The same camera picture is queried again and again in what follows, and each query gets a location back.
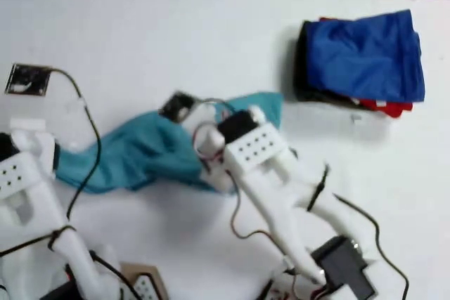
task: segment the white robotic arm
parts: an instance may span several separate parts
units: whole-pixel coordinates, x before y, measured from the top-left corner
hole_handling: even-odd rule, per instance
[[[204,111],[193,108],[181,124],[200,120]],[[236,184],[245,192],[295,273],[326,285],[332,300],[396,299],[381,292],[385,287],[379,276],[386,264],[363,258],[358,244],[364,242],[362,232],[352,226],[345,203],[324,189],[327,165],[319,176],[312,174],[257,106],[235,112],[216,126],[213,121],[202,140],[193,142],[200,158],[207,159],[202,176],[217,190],[232,191]],[[302,239],[298,208],[328,222],[338,236],[312,252]]]
[[[36,127],[30,121],[15,125]],[[11,137],[2,134],[1,139],[0,280],[6,299],[42,298],[68,281],[66,266],[83,299],[118,299],[118,280],[100,272],[53,191],[53,136],[45,130],[13,129]],[[40,237],[44,239],[11,249]],[[98,254],[118,266],[110,249]]]

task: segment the red cloth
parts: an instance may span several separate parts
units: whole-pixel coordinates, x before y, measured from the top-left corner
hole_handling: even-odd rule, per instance
[[[390,117],[394,118],[400,117],[404,110],[408,110],[410,112],[413,109],[412,103],[386,102],[386,105],[377,105],[377,101],[365,99],[359,99],[359,102],[364,107],[384,112],[385,114],[388,114]]]

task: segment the teal cloth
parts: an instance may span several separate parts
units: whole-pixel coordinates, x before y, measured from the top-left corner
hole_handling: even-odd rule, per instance
[[[255,93],[229,101],[237,110],[258,105],[277,128],[281,123],[283,97],[278,93]],[[217,106],[217,121],[223,105]],[[106,193],[116,188],[138,190],[157,178],[167,178],[212,189],[200,180],[202,164],[192,148],[189,134],[179,125],[148,112],[135,117],[102,137],[100,164],[85,191]],[[96,143],[85,151],[62,149],[56,177],[78,188],[95,161]]]

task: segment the blue cloth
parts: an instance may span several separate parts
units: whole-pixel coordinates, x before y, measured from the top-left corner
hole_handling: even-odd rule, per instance
[[[310,85],[350,98],[421,102],[425,98],[420,42],[411,12],[307,26]]]
[[[237,110],[258,105],[277,128],[281,123],[283,97],[277,93],[256,93],[230,100]],[[223,109],[217,104],[217,120]],[[126,122],[102,137],[100,164],[86,185],[90,193],[106,193],[116,188],[137,190],[157,178],[210,188],[200,180],[202,164],[192,148],[192,140],[179,125],[149,112]],[[79,153],[60,151],[56,177],[78,187],[95,161],[93,144]]]

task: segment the white table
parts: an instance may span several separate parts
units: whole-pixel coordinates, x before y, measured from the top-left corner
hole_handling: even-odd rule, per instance
[[[106,133],[175,89],[222,98],[279,90],[303,20],[405,8],[421,38],[425,103],[369,138],[345,114],[311,117],[313,108],[290,103],[283,133],[300,152],[349,169],[356,201],[379,220],[385,251],[410,278],[409,300],[448,299],[450,0],[0,0],[0,83],[14,62],[63,68]],[[72,97],[57,76],[45,99],[1,95],[2,129],[10,116],[45,117],[57,136],[86,145],[94,137],[85,120],[68,123],[50,108]],[[67,202],[73,191],[58,193]],[[235,202],[164,182],[138,193],[83,195],[73,219],[121,260],[158,266],[173,299],[253,299],[279,256],[262,238],[232,236]],[[247,199],[241,212],[242,231],[262,223]]]

